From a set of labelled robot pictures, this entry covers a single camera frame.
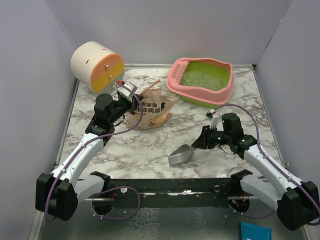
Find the metal litter scoop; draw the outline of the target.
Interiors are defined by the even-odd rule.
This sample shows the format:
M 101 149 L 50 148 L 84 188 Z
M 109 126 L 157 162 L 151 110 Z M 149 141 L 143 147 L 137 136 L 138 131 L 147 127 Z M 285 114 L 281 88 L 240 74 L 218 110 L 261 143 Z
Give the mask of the metal litter scoop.
M 169 166 L 178 166 L 189 162 L 194 155 L 194 150 L 195 148 L 188 144 L 181 145 L 168 156 Z

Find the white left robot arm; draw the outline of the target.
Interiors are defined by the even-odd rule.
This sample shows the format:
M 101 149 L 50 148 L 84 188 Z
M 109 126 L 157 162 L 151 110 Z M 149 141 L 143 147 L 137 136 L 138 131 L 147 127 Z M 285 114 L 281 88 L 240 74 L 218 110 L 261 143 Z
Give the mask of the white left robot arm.
M 108 176 L 92 173 L 84 181 L 79 177 L 92 158 L 116 135 L 115 122 L 125 113 L 133 114 L 142 107 L 141 95 L 125 97 L 119 93 L 117 96 L 117 100 L 107 93 L 96 97 L 94 115 L 80 143 L 56 169 L 37 178 L 35 208 L 44 213 L 46 222 L 68 221 L 80 202 L 94 194 L 103 198 L 110 193 Z

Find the cat litter paper bag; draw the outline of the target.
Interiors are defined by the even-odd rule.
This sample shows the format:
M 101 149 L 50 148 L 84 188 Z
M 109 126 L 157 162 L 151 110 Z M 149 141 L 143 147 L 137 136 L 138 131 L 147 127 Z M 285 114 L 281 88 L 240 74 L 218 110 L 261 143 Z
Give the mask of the cat litter paper bag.
M 160 82 L 154 81 L 139 94 L 143 97 L 142 108 L 137 107 L 134 114 L 129 115 L 126 123 L 128 129 L 137 123 L 135 130 L 160 128 L 173 116 L 171 110 L 180 98 L 173 94 L 162 94 L 162 88 L 154 88 Z

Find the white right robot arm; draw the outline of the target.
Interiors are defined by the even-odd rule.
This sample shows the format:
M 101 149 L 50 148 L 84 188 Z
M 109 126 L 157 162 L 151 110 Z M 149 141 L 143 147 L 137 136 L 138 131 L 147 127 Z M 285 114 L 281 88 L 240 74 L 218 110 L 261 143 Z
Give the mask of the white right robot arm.
M 257 197 L 272 208 L 280 222 L 291 231 L 319 219 L 319 192 L 312 181 L 302 181 L 270 157 L 255 137 L 244 134 L 240 118 L 235 113 L 219 117 L 211 109 L 206 117 L 210 124 L 203 126 L 192 148 L 210 150 L 227 145 L 266 179 L 263 181 L 247 170 L 238 172 L 231 177 L 233 181 L 229 184 L 234 195 L 245 192 Z

